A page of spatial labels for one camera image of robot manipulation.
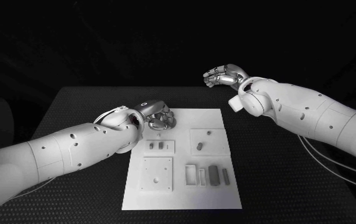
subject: dark backdrop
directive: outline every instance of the dark backdrop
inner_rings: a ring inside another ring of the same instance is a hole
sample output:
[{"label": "dark backdrop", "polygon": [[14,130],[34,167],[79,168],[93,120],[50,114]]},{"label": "dark backdrop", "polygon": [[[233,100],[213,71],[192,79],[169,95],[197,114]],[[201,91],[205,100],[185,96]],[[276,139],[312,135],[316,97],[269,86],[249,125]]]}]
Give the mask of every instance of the dark backdrop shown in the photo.
[{"label": "dark backdrop", "polygon": [[204,86],[201,74],[227,63],[356,108],[354,1],[0,0],[14,143],[30,139],[60,87]]}]

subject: table surface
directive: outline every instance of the table surface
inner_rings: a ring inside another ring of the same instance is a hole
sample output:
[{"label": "table surface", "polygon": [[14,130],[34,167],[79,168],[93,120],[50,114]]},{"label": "table surface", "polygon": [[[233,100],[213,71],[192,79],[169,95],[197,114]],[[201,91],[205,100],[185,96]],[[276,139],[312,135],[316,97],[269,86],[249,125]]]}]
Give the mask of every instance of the table surface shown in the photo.
[{"label": "table surface", "polygon": [[[9,200],[0,207],[0,223],[356,223],[356,200],[344,181],[316,164],[296,135],[270,118],[231,111],[227,100],[234,95],[227,86],[64,87],[32,139],[149,99],[161,99],[169,108],[218,108],[241,210],[122,211],[126,152]],[[337,171],[331,162],[319,161]]]}]

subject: black textured surface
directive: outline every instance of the black textured surface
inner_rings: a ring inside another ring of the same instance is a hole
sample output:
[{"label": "black textured surface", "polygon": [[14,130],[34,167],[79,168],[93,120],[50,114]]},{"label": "black textured surface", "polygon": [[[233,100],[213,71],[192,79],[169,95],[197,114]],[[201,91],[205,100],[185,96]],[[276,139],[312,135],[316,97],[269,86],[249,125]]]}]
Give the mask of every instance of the black textured surface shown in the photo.
[{"label": "black textured surface", "polygon": [[148,99],[164,100],[169,108],[218,108],[241,210],[120,211],[128,152],[9,200],[0,207],[0,223],[356,223],[356,200],[344,181],[312,160],[296,135],[267,117],[231,111],[227,100],[234,94],[227,86],[67,87],[32,139]]}]

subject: robotic hand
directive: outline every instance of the robotic hand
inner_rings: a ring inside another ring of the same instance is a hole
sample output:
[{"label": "robotic hand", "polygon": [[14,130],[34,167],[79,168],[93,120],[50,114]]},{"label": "robotic hand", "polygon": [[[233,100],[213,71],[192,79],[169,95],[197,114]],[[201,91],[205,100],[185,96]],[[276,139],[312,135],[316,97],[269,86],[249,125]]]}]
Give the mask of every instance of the robotic hand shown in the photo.
[{"label": "robotic hand", "polygon": [[237,95],[228,100],[234,112],[244,108],[254,117],[267,116],[276,125],[356,156],[356,110],[313,90],[249,77],[227,64],[203,74],[208,87],[230,85]]},{"label": "robotic hand", "polygon": [[0,149],[0,205],[37,183],[129,151],[142,139],[145,122],[152,130],[175,126],[172,112],[161,100],[145,101],[132,109],[120,106],[92,124]]}]

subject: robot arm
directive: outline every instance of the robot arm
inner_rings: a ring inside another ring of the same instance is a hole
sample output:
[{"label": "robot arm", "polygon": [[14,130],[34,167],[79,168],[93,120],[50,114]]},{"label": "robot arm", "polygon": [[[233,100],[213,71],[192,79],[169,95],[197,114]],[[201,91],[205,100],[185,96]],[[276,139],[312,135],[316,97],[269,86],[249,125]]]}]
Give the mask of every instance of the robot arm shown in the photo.
[{"label": "robot arm", "polygon": [[133,109],[120,106],[93,124],[0,149],[0,205],[37,183],[129,151],[142,139],[143,122],[153,130],[174,127],[172,112],[161,100],[149,100]]},{"label": "robot arm", "polygon": [[249,77],[233,64],[203,75],[208,87],[230,85],[237,95],[228,100],[234,112],[244,108],[254,117],[267,116],[292,133],[318,140],[356,156],[356,110],[313,90]]}]

